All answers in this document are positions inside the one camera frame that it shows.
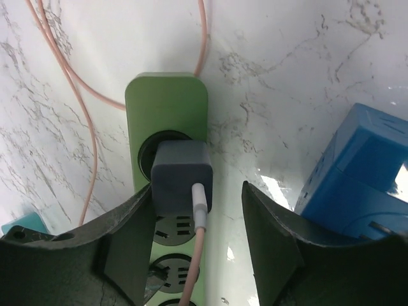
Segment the pink cable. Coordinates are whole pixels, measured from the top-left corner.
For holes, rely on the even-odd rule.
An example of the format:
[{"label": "pink cable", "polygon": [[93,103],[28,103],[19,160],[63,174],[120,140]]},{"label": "pink cable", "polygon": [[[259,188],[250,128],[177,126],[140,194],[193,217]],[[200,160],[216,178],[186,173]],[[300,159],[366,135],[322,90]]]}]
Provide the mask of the pink cable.
[{"label": "pink cable", "polygon": [[[38,27],[40,28],[40,31],[43,33],[43,35],[45,37],[47,37],[47,34],[46,34],[43,26],[41,25],[41,21],[38,18],[37,14],[36,14],[36,11],[35,11],[33,5],[31,4],[30,0],[25,0],[25,2],[27,3],[27,5],[28,5],[28,7],[29,7],[29,9],[30,9],[30,11],[31,11],[31,13],[32,13],[37,25],[38,25]],[[60,65],[60,67],[62,69],[62,72],[64,73],[64,75],[66,77],[66,80],[69,83],[69,86],[71,87],[72,91],[74,92],[74,95],[77,98],[77,100],[78,100],[78,102],[79,102],[79,104],[81,106],[82,111],[84,112],[85,118],[86,118],[87,123],[88,123],[89,132],[91,134],[92,150],[93,150],[93,154],[94,154],[94,162],[93,162],[94,164],[93,164],[93,167],[92,167],[91,183],[89,184],[88,193],[87,193],[87,196],[85,198],[84,207],[82,209],[82,213],[81,213],[81,217],[80,217],[80,221],[79,221],[79,226],[81,226],[84,223],[85,214],[86,214],[86,211],[87,211],[88,206],[89,206],[89,201],[91,200],[92,191],[94,189],[94,185],[95,185],[95,181],[96,181],[96,172],[97,172],[97,169],[98,169],[98,150],[97,150],[97,147],[96,147],[96,135],[95,135],[95,130],[94,130],[94,124],[92,123],[91,116],[89,116],[88,109],[85,106],[85,103],[84,103],[84,101],[83,101],[83,99],[81,97],[81,94],[79,93],[78,89],[75,87],[71,77],[68,74],[68,71],[65,68],[64,61],[58,55],[58,53],[55,50],[55,48],[53,47],[51,41],[49,39],[46,39],[46,41],[47,41],[49,47],[51,48],[52,53],[54,53],[54,56],[57,59],[58,64]]]},{"label": "pink cable", "polygon": [[194,285],[196,284],[198,271],[200,269],[201,255],[203,254],[205,230],[198,228],[196,232],[196,243],[194,245],[194,252],[191,258],[189,271],[187,273],[186,283],[178,306],[189,306],[191,295],[193,293]]},{"label": "pink cable", "polygon": [[[80,76],[73,70],[73,68],[69,65],[69,62],[65,59],[64,55],[62,54],[61,50],[59,50],[59,47],[55,41],[54,35],[52,34],[50,25],[48,23],[48,20],[45,16],[45,10],[44,10],[44,4],[43,0],[38,1],[38,6],[39,6],[39,11],[41,18],[43,19],[43,23],[41,23],[40,19],[37,16],[37,13],[35,12],[35,9],[33,5],[31,4],[30,0],[25,0],[27,3],[31,14],[34,17],[35,22],[37,23],[37,26],[39,27],[45,41],[47,42],[48,46],[50,47],[52,53],[54,54],[55,58],[57,59],[62,72],[64,73],[65,77],[67,78],[67,81],[69,85],[71,86],[78,102],[80,103],[81,109],[84,112],[85,118],[87,119],[88,126],[89,126],[89,131],[91,132],[91,138],[92,138],[92,148],[93,148],[93,154],[94,154],[94,165],[92,167],[92,178],[91,178],[91,183],[89,186],[89,191],[87,194],[87,197],[85,199],[84,207],[82,209],[81,217],[80,217],[80,222],[79,226],[81,226],[84,223],[85,215],[87,208],[89,206],[89,202],[91,200],[92,196],[92,191],[95,185],[95,180],[96,180],[96,172],[98,169],[98,152],[96,148],[96,136],[95,136],[95,131],[94,131],[94,126],[91,120],[91,117],[89,116],[88,110],[85,106],[84,101],[82,100],[82,97],[78,91],[78,89],[75,87],[71,77],[73,77],[84,89],[86,89],[89,93],[91,93],[94,97],[100,99],[101,101],[118,108],[119,110],[126,110],[125,105],[114,101],[97,91],[95,91],[92,87],[90,87],[88,84],[86,84]],[[200,55],[198,57],[198,62],[196,69],[194,71],[195,76],[199,76],[204,65],[204,60],[205,60],[205,51],[207,47],[207,17],[205,13],[205,5],[203,0],[198,0],[198,7],[200,9],[200,18],[201,18],[201,47],[200,47]]]},{"label": "pink cable", "polygon": [[71,75],[73,76],[73,78],[82,85],[82,87],[84,87],[90,94],[92,94],[95,98],[100,99],[101,101],[115,107],[118,108],[119,110],[126,110],[126,107],[119,102],[116,102],[108,97],[105,97],[104,95],[98,93],[97,91],[95,91],[92,87],[90,87],[88,84],[86,84],[78,75],[77,73],[74,71],[74,69],[72,69],[72,67],[69,65],[68,61],[65,59],[64,55],[62,54],[62,52],[59,50],[57,43],[55,42],[55,38],[54,35],[52,34],[50,25],[47,21],[47,18],[45,16],[45,10],[44,10],[44,4],[43,4],[43,0],[39,0],[38,1],[38,8],[40,9],[40,15],[41,18],[43,19],[43,28],[45,30],[45,36],[44,38],[47,40],[51,41],[51,44],[53,46],[53,48],[55,49],[55,51],[58,53],[59,57],[61,58],[61,61],[64,63],[64,67],[65,69],[67,69],[69,71],[69,73],[71,73]]},{"label": "pink cable", "polygon": [[205,60],[205,49],[207,47],[207,17],[205,15],[205,6],[204,0],[198,0],[198,8],[200,9],[201,17],[201,48],[200,56],[198,57],[198,62],[194,75],[198,77],[203,69],[204,60]]}]

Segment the blue box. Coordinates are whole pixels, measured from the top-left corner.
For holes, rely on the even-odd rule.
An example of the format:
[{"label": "blue box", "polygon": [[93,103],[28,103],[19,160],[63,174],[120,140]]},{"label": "blue box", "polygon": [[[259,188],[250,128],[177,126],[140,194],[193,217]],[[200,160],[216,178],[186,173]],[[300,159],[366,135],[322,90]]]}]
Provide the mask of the blue box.
[{"label": "blue box", "polygon": [[302,189],[295,212],[337,233],[408,231],[408,122],[355,104]]}]

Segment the marble pattern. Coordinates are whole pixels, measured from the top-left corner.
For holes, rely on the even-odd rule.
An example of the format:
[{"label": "marble pattern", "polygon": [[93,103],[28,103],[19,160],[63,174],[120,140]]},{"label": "marble pattern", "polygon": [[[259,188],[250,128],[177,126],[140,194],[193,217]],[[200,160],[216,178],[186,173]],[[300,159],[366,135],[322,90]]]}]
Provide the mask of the marble pattern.
[{"label": "marble pattern", "polygon": [[[47,18],[74,69],[123,101],[144,71],[192,71],[195,1],[51,1]],[[0,0],[0,224],[37,210],[52,233],[77,225],[91,175],[85,118],[23,1]],[[240,202],[250,180],[293,208],[355,102],[408,119],[402,0],[206,2],[215,169],[208,305],[258,305]],[[82,91],[98,132],[87,220],[132,192],[126,114]]]}]

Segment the socket hole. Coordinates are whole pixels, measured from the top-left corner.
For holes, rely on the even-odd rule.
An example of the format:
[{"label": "socket hole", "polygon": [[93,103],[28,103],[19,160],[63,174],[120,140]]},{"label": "socket hole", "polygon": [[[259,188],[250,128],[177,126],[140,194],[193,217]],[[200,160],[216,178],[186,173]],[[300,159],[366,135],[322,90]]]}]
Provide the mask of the socket hole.
[{"label": "socket hole", "polygon": [[190,140],[184,133],[177,131],[160,131],[148,137],[138,152],[138,166],[143,176],[151,181],[151,171],[160,143],[166,140]]},{"label": "socket hole", "polygon": [[156,231],[156,235],[164,239],[168,238],[168,235],[166,233],[163,233],[162,231]]},{"label": "socket hole", "polygon": [[163,293],[181,293],[186,284],[188,277],[188,269],[191,264],[191,257],[185,254],[167,254],[158,258],[150,266],[158,267],[162,272],[167,267],[170,267],[167,273],[167,280],[164,283],[171,286],[163,285],[160,291]]},{"label": "socket hole", "polygon": [[385,126],[389,127],[390,129],[393,129],[394,131],[401,133],[401,134],[405,134],[404,131],[401,131],[400,129],[397,129],[396,127],[393,127],[392,125],[388,124],[388,123],[383,123]]},{"label": "socket hole", "polygon": [[190,231],[177,231],[177,235],[179,235],[179,236],[190,235]]},{"label": "socket hole", "polygon": [[26,237],[26,233],[24,233],[23,231],[16,231],[13,234],[13,237],[16,239],[24,239]]},{"label": "socket hole", "polygon": [[394,232],[391,231],[389,228],[386,228],[385,226],[383,226],[381,224],[378,224],[378,223],[376,223],[374,221],[371,221],[368,226],[370,226],[372,228],[375,228],[375,229],[377,229],[379,231],[382,231],[383,233],[388,234],[388,235],[394,234]]},{"label": "socket hole", "polygon": [[189,228],[190,223],[189,222],[183,222],[183,223],[177,223],[178,228]]},{"label": "socket hole", "polygon": [[383,121],[386,121],[386,122],[395,123],[393,120],[388,119],[388,118],[380,117],[380,119],[383,120]]}]

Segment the power outlet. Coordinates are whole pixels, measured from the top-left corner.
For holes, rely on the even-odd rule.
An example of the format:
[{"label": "power outlet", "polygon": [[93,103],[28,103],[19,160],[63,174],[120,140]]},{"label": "power outlet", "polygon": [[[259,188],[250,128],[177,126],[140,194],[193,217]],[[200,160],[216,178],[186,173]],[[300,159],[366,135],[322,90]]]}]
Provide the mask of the power outlet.
[{"label": "power outlet", "polygon": [[184,254],[169,254],[155,260],[152,266],[156,266],[167,273],[167,280],[160,291],[164,293],[183,292],[190,262],[191,257]]},{"label": "power outlet", "polygon": [[157,217],[154,241],[170,247],[184,244],[195,235],[191,216]]},{"label": "power outlet", "polygon": [[307,179],[306,184],[304,185],[299,198],[296,204],[295,211],[303,208],[310,200],[310,197],[313,197],[316,188],[325,178],[330,166],[333,164],[333,155],[335,149],[335,139],[334,136],[331,139],[331,142],[328,144],[326,150],[323,152],[323,155],[320,157],[320,160],[317,162],[317,165],[314,167],[310,177]]},{"label": "power outlet", "polygon": [[177,131],[160,131],[146,139],[139,149],[138,165],[143,176],[151,181],[150,172],[154,159],[156,158],[157,148],[161,142],[166,140],[190,140],[186,134]]}]

